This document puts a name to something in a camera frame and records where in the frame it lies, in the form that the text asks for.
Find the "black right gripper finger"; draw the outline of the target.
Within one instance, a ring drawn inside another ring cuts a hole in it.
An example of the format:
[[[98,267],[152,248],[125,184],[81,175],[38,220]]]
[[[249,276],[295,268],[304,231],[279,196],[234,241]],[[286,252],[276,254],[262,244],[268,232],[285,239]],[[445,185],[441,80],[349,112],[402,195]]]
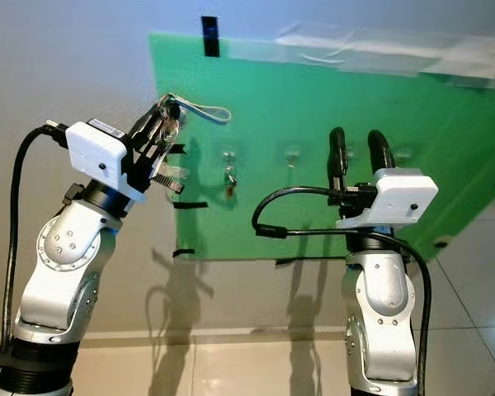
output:
[[[390,169],[396,168],[394,152],[390,143],[380,130],[372,130],[367,136],[370,163],[373,170],[372,185],[379,187],[380,180],[390,174]]]
[[[329,133],[328,178],[329,187],[333,190],[345,189],[345,180],[348,171],[348,156],[345,140],[345,131],[342,127],[335,127]]]

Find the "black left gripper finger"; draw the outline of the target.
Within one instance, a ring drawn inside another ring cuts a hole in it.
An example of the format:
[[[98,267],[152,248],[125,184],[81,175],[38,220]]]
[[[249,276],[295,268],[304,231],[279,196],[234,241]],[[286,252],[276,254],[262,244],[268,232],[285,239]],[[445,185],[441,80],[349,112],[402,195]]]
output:
[[[161,96],[131,128],[132,144],[160,144],[171,140],[173,125],[173,99]]]
[[[163,105],[161,110],[161,156],[165,158],[178,144],[181,131],[182,108],[180,105]]]

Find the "small hanging key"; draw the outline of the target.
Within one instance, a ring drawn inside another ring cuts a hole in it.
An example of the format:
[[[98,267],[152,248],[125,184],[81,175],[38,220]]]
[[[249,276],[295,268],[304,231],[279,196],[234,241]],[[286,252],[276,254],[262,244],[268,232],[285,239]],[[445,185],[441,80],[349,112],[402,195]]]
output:
[[[228,199],[233,199],[235,196],[235,189],[238,184],[238,179],[235,169],[233,167],[226,167],[224,169],[224,185],[225,185],[225,196]]]

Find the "clear adhesive hook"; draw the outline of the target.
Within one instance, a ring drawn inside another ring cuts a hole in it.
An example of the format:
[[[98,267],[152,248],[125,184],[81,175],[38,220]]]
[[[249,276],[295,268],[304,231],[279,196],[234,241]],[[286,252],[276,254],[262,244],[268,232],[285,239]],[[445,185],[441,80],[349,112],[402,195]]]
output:
[[[232,144],[225,144],[221,148],[221,156],[224,159],[224,169],[228,172],[235,170],[237,163],[236,148]]]
[[[285,151],[286,166],[294,171],[298,168],[300,159],[303,157],[303,149],[298,146],[292,146]]]
[[[392,156],[394,156],[395,166],[398,168],[409,168],[413,165],[413,147],[392,148]]]

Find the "clear tape strip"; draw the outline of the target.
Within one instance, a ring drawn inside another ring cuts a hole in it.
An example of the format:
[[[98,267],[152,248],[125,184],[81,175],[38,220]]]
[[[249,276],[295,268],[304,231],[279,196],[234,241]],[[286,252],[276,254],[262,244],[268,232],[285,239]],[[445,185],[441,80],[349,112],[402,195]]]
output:
[[[271,40],[229,39],[225,56],[305,64],[345,73],[444,77],[470,89],[495,89],[495,37],[365,29],[296,22]]]

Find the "green hook board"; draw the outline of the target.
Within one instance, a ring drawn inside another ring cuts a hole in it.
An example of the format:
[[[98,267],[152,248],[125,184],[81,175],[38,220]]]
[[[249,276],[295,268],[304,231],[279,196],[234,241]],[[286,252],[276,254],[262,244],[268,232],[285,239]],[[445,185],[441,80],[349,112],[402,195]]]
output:
[[[263,197],[292,186],[327,187],[329,133],[345,131],[346,180],[371,182],[367,136],[379,130],[392,151],[413,147],[409,168],[436,182],[436,199],[398,236],[424,257],[436,238],[452,238],[495,200],[495,90],[452,87],[435,77],[352,74],[319,65],[256,63],[206,57],[202,38],[153,33],[148,38],[158,93],[175,93],[232,112],[227,125],[188,114],[178,140],[185,154],[169,162],[185,169],[185,188],[173,201],[206,201],[209,207],[175,209],[176,245],[188,259],[239,260],[337,257],[338,235],[262,238],[252,212]],[[225,196],[223,146],[234,146],[238,184]],[[303,149],[294,171],[285,151]]]

